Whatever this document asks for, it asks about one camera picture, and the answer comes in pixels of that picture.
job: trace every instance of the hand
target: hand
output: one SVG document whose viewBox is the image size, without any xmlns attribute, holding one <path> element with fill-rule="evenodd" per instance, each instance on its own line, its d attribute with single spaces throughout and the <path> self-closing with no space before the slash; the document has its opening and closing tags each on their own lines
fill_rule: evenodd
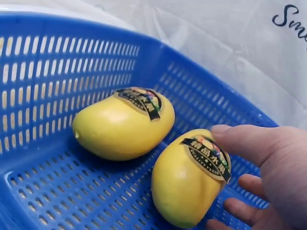
<svg viewBox="0 0 307 230">
<path fill-rule="evenodd" d="M 261 178 L 245 174 L 239 185 L 270 204 L 257 209 L 237 199 L 224 202 L 225 209 L 253 230 L 307 228 L 307 132 L 293 127 L 257 126 L 212 128 L 216 142 L 227 152 L 260 167 Z M 230 230 L 209 220 L 209 230 Z"/>
</svg>

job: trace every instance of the yellow mango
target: yellow mango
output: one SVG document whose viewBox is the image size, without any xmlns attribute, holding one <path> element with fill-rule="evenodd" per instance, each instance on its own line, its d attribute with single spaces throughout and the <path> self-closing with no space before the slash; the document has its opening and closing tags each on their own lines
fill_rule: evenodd
<svg viewBox="0 0 307 230">
<path fill-rule="evenodd" d="M 171 224 L 192 228 L 229 181 L 230 170 L 228 153 L 214 143 L 209 130 L 189 131 L 174 140 L 153 167 L 154 205 Z"/>
<path fill-rule="evenodd" d="M 125 161 L 157 146 L 174 120 L 174 108 L 166 97 L 131 87 L 81 110 L 72 129 L 85 149 L 104 159 Z"/>
</svg>

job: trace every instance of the sticker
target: sticker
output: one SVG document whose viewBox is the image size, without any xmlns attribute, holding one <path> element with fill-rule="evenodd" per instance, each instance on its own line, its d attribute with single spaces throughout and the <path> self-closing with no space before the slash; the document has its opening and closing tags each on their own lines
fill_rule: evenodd
<svg viewBox="0 0 307 230">
<path fill-rule="evenodd" d="M 131 87 L 115 91 L 115 95 L 128 102 L 135 110 L 148 115 L 150 120 L 160 119 L 159 112 L 162 109 L 162 101 L 152 90 Z"/>
<path fill-rule="evenodd" d="M 189 155 L 199 164 L 212 178 L 227 183 L 231 178 L 231 162 L 228 154 L 217 144 L 202 135 L 193 138 L 185 138 L 181 144 L 186 146 Z"/>
</svg>

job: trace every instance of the fingernail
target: fingernail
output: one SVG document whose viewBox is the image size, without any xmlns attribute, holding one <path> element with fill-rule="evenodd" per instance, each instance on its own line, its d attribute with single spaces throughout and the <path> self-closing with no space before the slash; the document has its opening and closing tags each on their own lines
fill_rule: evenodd
<svg viewBox="0 0 307 230">
<path fill-rule="evenodd" d="M 206 223 L 206 227 L 208 230 L 214 229 L 214 219 L 210 219 Z"/>
<path fill-rule="evenodd" d="M 215 135 L 223 134 L 226 130 L 230 129 L 231 126 L 228 125 L 215 125 L 212 127 L 211 132 Z"/>
</svg>

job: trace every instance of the blue plastic basket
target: blue plastic basket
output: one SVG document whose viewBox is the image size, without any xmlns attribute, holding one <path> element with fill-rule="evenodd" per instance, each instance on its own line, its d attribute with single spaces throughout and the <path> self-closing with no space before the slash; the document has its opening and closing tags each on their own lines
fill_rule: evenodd
<svg viewBox="0 0 307 230">
<path fill-rule="evenodd" d="M 173 229 L 156 211 L 151 170 L 178 135 L 213 124 L 274 127 L 265 114 L 192 61 L 152 38 L 81 20 L 0 14 L 0 229 Z M 71 122 L 115 89 L 154 88 L 176 121 L 144 157 L 109 162 L 74 140 Z M 253 164 L 232 157 L 233 178 L 195 229 L 217 218 L 249 227 L 222 208 L 228 197 L 266 202 L 237 185 Z"/>
</svg>

